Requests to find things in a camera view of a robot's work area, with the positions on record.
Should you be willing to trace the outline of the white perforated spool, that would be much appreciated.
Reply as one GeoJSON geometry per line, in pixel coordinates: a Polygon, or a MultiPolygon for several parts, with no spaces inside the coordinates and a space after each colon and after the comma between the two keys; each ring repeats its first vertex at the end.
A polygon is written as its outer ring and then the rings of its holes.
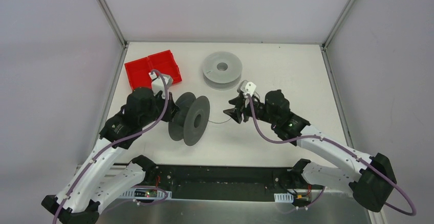
{"type": "Polygon", "coordinates": [[[203,60],[201,70],[209,87],[224,91],[238,85],[243,64],[235,54],[219,51],[211,53],[203,60]]]}

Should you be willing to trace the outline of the dark grey spool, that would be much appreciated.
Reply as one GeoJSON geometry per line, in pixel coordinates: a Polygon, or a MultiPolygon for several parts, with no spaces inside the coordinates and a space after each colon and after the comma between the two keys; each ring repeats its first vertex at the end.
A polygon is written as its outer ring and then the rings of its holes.
{"type": "Polygon", "coordinates": [[[174,141],[195,145],[203,136],[210,115],[210,101],[206,96],[196,97],[191,92],[183,93],[175,102],[179,110],[168,123],[168,134],[174,141]]]}

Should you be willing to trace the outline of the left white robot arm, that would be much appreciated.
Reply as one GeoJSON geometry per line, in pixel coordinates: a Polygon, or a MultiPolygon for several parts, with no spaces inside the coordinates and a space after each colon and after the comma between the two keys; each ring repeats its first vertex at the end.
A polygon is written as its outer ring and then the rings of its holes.
{"type": "Polygon", "coordinates": [[[102,180],[132,143],[160,121],[169,122],[178,110],[172,93],[154,93],[141,87],[128,95],[126,104],[108,119],[91,154],[67,186],[47,195],[42,206],[54,215],[53,223],[95,223],[100,214],[134,185],[151,185],[156,179],[155,163],[143,155],[133,158],[125,169],[102,180]]]}

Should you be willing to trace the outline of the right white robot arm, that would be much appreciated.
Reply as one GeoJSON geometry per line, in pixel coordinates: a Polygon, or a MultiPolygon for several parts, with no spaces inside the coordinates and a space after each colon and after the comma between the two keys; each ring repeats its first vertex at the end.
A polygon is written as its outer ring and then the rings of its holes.
{"type": "Polygon", "coordinates": [[[239,93],[229,104],[233,107],[223,112],[237,123],[249,118],[255,124],[269,123],[279,138],[277,144],[290,143],[333,164],[330,168],[311,160],[299,160],[290,175],[293,186],[333,187],[351,194],[358,204],[372,212],[379,212],[386,204],[397,182],[387,156],[370,155],[326,138],[318,128],[290,110],[289,100],[279,89],[266,93],[264,102],[239,93]]]}

